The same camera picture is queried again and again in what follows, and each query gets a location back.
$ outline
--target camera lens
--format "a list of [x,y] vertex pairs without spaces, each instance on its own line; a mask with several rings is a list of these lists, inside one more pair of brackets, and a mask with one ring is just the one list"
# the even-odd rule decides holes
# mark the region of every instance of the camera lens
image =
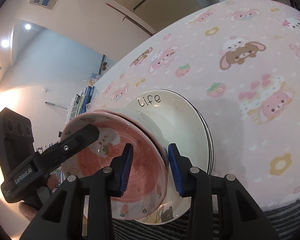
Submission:
[[31,135],[32,135],[31,129],[30,129],[29,126],[26,127],[26,133],[27,133],[28,136],[31,136]]
[[22,136],[25,134],[25,129],[23,128],[23,124],[21,122],[17,122],[17,131]]
[[14,131],[14,124],[13,121],[11,119],[8,120],[8,129],[10,132]]

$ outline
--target screw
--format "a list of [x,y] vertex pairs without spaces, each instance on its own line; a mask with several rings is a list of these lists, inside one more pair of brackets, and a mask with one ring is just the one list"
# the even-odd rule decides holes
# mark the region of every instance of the screw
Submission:
[[190,172],[192,172],[192,173],[198,173],[200,170],[199,170],[199,168],[197,168],[197,167],[191,167],[190,168]]
[[112,171],[111,167],[104,167],[102,170],[104,173],[110,173]]
[[234,181],[234,180],[235,180],[235,176],[232,175],[232,174],[228,174],[228,175],[226,176],[226,178],[227,178],[227,180],[229,180],[229,181]]
[[68,178],[67,178],[67,180],[68,180],[69,182],[73,182],[73,181],[75,181],[75,179],[76,179],[76,176],[75,176],[75,175],[69,175]]

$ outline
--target hand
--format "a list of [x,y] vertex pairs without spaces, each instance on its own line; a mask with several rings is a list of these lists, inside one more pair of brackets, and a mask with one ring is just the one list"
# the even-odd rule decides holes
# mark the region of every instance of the hand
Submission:
[[[48,179],[47,186],[50,189],[54,189],[55,186],[57,186],[58,184],[59,184],[59,178],[55,174],[52,174]],[[27,205],[24,202],[19,202],[19,211],[29,221],[31,221],[38,212],[35,208]]]

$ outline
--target pink bowl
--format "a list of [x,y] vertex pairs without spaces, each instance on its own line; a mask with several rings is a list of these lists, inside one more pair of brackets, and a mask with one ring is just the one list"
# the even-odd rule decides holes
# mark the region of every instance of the pink bowl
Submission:
[[153,144],[159,150],[161,157],[166,165],[167,172],[169,172],[168,152],[163,147],[166,144],[163,134],[157,124],[147,115],[135,110],[127,109],[97,109],[93,112],[107,112],[122,117],[123,119],[132,122],[137,128],[145,133]]
[[99,139],[62,164],[67,176],[94,174],[119,156],[126,143],[134,148],[127,190],[121,198],[111,198],[112,217],[133,220],[151,214],[161,204],[167,191],[164,161],[151,140],[131,122],[106,112],[77,116],[66,126],[61,140],[85,125],[99,128]]

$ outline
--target book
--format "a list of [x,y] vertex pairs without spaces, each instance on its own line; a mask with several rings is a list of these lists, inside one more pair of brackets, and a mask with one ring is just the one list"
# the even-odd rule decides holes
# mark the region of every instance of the book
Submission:
[[78,94],[76,94],[76,96],[74,97],[74,102],[73,102],[73,106],[72,106],[71,114],[70,114],[70,120],[75,118],[75,115],[76,115],[77,109],[78,109],[78,105],[80,102],[80,98],[81,98],[81,96],[79,96]]
[[98,96],[98,89],[94,88],[90,102],[93,102]]
[[93,91],[94,91],[94,86],[93,86],[92,89],[91,89],[91,92],[90,92],[90,95],[89,95],[87,104],[91,102],[91,98],[92,98],[92,95],[93,95]]
[[83,100],[84,100],[84,90],[83,89],[81,90],[79,95],[81,95],[81,96],[80,96],[80,101],[79,101],[78,109],[77,109],[77,112],[76,112],[75,116],[77,116],[80,113],[81,108],[82,108],[82,103],[83,103]]
[[80,114],[83,114],[83,113],[85,113],[87,111],[86,104],[87,104],[88,99],[90,97],[91,90],[92,90],[92,87],[88,86],[87,89],[86,89],[86,91],[85,91],[85,96],[84,96],[84,100],[82,102],[82,108],[80,110]]
[[72,106],[74,104],[74,100],[75,98],[72,98],[70,105],[68,106],[68,110],[67,110],[67,118],[66,118],[66,122],[65,124],[68,124],[70,121],[70,115],[71,115],[71,110],[72,110]]

